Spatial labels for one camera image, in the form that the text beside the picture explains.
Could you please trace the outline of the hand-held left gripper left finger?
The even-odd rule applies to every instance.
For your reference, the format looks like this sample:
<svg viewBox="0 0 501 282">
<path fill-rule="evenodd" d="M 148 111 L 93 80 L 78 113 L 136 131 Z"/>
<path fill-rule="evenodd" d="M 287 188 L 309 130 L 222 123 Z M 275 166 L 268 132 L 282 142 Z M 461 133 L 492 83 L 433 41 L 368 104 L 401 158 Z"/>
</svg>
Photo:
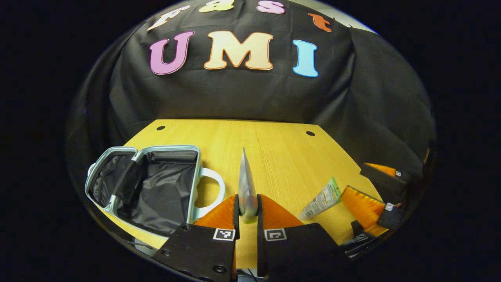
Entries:
<svg viewBox="0 0 501 282">
<path fill-rule="evenodd" d="M 194 224 L 183 224 L 153 255 L 168 269 L 199 282 L 235 282 L 239 198 L 232 195 Z"/>
</svg>

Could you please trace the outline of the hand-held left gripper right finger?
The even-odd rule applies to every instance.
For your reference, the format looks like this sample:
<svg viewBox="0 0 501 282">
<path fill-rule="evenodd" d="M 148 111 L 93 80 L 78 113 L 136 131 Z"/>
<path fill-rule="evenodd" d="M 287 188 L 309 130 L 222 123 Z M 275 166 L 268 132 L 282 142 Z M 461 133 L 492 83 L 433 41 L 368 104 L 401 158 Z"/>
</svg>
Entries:
<svg viewBox="0 0 501 282">
<path fill-rule="evenodd" d="M 284 207 L 259 194 L 257 273 L 266 280 L 327 280 L 347 256 L 318 223 L 304 224 Z"/>
</svg>

